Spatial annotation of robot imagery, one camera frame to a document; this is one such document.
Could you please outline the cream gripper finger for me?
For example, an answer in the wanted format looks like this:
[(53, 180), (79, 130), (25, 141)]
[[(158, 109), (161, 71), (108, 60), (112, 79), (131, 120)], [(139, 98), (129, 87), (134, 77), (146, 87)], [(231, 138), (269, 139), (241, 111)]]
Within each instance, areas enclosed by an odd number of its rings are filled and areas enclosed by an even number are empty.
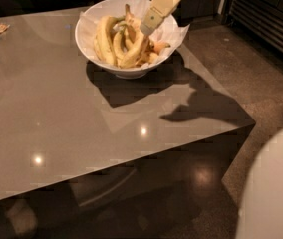
[(151, 0), (149, 8), (146, 10), (140, 29), (146, 35), (150, 36), (167, 18), (173, 13), (181, 0)]

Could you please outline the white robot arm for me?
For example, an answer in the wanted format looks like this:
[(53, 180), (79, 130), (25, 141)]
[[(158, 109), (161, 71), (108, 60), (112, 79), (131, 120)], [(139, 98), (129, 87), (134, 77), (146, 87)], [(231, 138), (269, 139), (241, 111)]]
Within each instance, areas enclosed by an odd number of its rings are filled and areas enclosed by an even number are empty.
[(252, 115), (256, 126), (202, 213), (165, 239), (283, 239), (283, 56), (241, 26), (200, 22), (189, 50)]

